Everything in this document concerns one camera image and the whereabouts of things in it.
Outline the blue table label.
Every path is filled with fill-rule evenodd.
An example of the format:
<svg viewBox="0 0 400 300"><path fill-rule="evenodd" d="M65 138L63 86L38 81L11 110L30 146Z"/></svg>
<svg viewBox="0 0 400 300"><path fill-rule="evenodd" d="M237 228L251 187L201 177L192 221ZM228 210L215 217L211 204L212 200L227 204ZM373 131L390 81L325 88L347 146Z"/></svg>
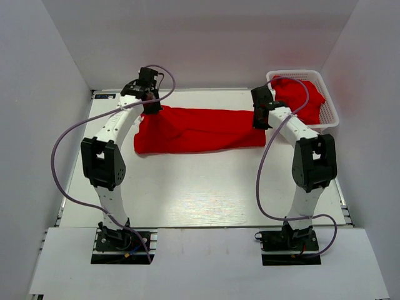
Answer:
<svg viewBox="0 0 400 300"><path fill-rule="evenodd" d="M116 94L95 94L95 99L115 99Z"/></svg>

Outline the red shirts in basket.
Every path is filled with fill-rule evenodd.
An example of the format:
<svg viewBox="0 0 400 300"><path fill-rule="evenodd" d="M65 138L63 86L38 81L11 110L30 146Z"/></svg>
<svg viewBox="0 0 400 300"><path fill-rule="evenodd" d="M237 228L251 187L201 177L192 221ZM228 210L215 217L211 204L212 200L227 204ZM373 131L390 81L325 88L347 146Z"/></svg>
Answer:
<svg viewBox="0 0 400 300"><path fill-rule="evenodd" d="M308 90L309 101L298 113L298 118L307 125L320 124L319 113L325 98L318 92L311 81L301 81ZM277 79L271 83L276 92L275 99L286 103L292 112L301 107L306 101L306 92L303 86L291 79Z"/></svg>

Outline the red t shirt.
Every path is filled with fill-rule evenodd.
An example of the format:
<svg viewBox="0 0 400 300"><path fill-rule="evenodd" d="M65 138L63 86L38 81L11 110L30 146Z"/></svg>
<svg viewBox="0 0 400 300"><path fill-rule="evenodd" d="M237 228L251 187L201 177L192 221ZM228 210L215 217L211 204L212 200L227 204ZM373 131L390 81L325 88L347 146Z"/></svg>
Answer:
<svg viewBox="0 0 400 300"><path fill-rule="evenodd" d="M209 153L265 144L265 132L253 128L251 111L169 106L145 114L133 141L141 155Z"/></svg>

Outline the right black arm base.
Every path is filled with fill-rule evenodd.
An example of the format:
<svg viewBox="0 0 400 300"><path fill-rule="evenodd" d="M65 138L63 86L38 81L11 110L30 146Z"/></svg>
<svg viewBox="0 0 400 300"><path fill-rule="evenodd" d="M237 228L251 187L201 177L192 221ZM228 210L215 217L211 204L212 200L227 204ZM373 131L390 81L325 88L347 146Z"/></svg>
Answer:
<svg viewBox="0 0 400 300"><path fill-rule="evenodd" d="M288 222L285 222L281 229L259 231L254 238L261 245L263 266L321 264L319 244L312 226L294 230Z"/></svg>

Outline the white plastic basket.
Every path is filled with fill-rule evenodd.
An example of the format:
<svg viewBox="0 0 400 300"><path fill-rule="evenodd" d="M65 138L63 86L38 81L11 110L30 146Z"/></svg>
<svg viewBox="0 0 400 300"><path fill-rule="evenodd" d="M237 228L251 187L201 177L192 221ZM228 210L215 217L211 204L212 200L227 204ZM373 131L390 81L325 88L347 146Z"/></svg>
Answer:
<svg viewBox="0 0 400 300"><path fill-rule="evenodd" d="M267 86L271 90L274 99L276 97L276 92L271 87L271 83L277 79L311 81L315 85L318 92L321 93L322 96L325 98L325 103L322 105L319 113L320 124L308 125L310 128L317 131L323 131L327 128L335 127L339 124L339 117L336 112L336 108L334 107L328 89L319 72L306 69L269 71L266 74L266 80L269 82Z"/></svg>

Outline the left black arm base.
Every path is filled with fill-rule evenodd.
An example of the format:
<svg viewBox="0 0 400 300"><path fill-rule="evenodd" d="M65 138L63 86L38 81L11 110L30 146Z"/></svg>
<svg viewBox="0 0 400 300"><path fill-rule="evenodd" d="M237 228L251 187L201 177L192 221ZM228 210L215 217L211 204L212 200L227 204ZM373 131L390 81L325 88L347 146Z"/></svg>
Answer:
<svg viewBox="0 0 400 300"><path fill-rule="evenodd" d="M98 223L91 264L150 265L156 253L158 231L139 230L138 235L125 229L109 229Z"/></svg>

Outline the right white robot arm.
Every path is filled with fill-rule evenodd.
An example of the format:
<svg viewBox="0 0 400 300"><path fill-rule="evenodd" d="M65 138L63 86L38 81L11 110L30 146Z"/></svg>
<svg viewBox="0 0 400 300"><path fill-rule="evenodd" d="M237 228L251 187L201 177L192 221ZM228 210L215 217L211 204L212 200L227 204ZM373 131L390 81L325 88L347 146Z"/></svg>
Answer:
<svg viewBox="0 0 400 300"><path fill-rule="evenodd" d="M268 87L251 90L256 129L275 130L293 147L291 173L296 184L292 206L284 218L289 229L282 233L283 244L297 249L311 229L321 194L337 176L336 149L330 134L319 134L304 124L283 102L274 101Z"/></svg>

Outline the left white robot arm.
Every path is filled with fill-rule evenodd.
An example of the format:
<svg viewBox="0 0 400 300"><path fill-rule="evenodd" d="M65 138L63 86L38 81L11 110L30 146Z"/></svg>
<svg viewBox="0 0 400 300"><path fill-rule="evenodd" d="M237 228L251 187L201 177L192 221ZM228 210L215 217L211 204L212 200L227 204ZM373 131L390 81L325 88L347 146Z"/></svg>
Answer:
<svg viewBox="0 0 400 300"><path fill-rule="evenodd" d="M111 242L118 249L131 245L132 234L123 227L129 226L124 210L121 184L126 175L126 165L121 146L135 120L143 113L141 101L159 98L157 77L145 85L142 79L129 82L122 90L116 112L111 113L105 125L92 138L81 142L84 177L89 179L104 209L102 226L114 230Z"/></svg>

